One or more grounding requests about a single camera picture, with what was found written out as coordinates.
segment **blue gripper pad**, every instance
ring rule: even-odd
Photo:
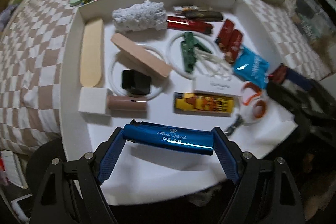
[[[234,184],[237,184],[240,180],[237,162],[216,130],[212,130],[212,132],[214,137],[214,150],[220,164],[222,165],[225,175],[229,180],[232,180]]]
[[[124,148],[125,140],[123,139],[122,132],[122,130],[118,132],[118,135],[115,137],[113,143],[100,162],[98,180],[101,184],[110,178],[120,153]]]

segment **black cube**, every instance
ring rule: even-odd
[[[151,92],[151,77],[134,70],[123,70],[121,87],[134,95],[147,95]]]

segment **red lighter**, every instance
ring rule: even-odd
[[[168,29],[180,31],[195,31],[210,35],[213,26],[202,21],[190,20],[182,17],[168,16]]]
[[[234,26],[235,25],[231,20],[229,19],[225,20],[215,40],[215,43],[218,45],[220,50],[224,53],[226,52],[227,47],[229,45],[229,41],[230,41]]]
[[[225,53],[225,60],[228,63],[233,64],[236,61],[242,40],[243,40],[243,34],[237,29],[234,29],[232,31],[232,36],[230,38],[227,51]]]

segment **white crumpled roll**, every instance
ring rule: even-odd
[[[167,13],[163,2],[146,0],[143,4],[134,4],[129,8],[114,10],[112,17],[115,28],[121,33],[150,28],[167,29]]]

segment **checkered bedspread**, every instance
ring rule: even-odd
[[[283,8],[245,0],[286,64],[311,78],[330,71]],[[0,43],[0,149],[31,154],[60,137],[59,73],[75,8],[69,0],[27,0]]]

